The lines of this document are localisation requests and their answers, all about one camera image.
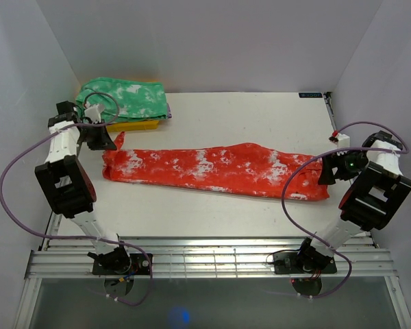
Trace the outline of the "red tie-dye trousers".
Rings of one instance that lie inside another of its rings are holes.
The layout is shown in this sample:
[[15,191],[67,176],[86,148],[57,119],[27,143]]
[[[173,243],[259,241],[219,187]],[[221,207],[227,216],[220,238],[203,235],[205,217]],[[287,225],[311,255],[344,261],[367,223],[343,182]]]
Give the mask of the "red tie-dye trousers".
[[318,180],[322,163],[255,143],[203,149],[116,149],[102,155],[102,176],[113,182],[190,188],[251,197],[318,202],[329,198]]

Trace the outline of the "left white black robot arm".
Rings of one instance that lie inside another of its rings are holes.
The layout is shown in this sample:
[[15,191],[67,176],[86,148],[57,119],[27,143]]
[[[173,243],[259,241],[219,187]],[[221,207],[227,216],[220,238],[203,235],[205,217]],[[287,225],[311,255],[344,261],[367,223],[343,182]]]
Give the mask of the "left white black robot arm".
[[115,151],[101,114],[102,104],[88,106],[84,120],[90,126],[81,127],[77,105],[69,101],[56,104],[58,115],[49,119],[51,135],[45,162],[35,168],[35,176],[52,211],[70,219],[85,236],[95,237],[94,252],[88,254],[106,271],[125,273],[132,265],[124,246],[118,245],[119,236],[106,230],[95,218],[97,200],[95,188],[78,159],[83,143],[93,151]]

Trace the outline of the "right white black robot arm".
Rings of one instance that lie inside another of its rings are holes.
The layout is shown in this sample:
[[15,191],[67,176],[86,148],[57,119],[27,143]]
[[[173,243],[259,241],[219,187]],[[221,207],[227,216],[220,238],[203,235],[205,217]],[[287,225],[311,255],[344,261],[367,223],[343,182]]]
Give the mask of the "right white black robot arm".
[[323,156],[320,185],[339,180],[352,184],[338,206],[339,218],[301,244],[295,256],[300,270],[323,270],[332,263],[335,250],[351,237],[388,225],[411,191],[411,180],[399,167],[402,150],[392,134],[379,131],[364,141],[361,150]]

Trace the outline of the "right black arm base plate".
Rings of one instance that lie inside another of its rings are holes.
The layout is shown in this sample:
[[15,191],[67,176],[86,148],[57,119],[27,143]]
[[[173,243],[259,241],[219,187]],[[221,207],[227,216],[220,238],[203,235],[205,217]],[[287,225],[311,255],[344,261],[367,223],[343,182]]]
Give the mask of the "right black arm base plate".
[[321,268],[311,261],[302,260],[298,252],[275,252],[271,262],[275,274],[334,274],[338,271],[334,260]]

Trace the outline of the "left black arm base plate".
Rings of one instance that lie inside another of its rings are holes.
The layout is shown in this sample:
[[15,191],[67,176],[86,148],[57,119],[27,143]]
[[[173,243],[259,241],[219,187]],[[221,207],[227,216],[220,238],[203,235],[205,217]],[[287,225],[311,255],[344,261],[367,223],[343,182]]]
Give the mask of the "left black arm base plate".
[[147,253],[147,258],[143,254],[132,253],[129,255],[129,260],[123,260],[109,268],[104,268],[97,261],[94,261],[91,274],[96,276],[126,276],[131,273],[133,275],[149,275],[152,262],[152,253]]

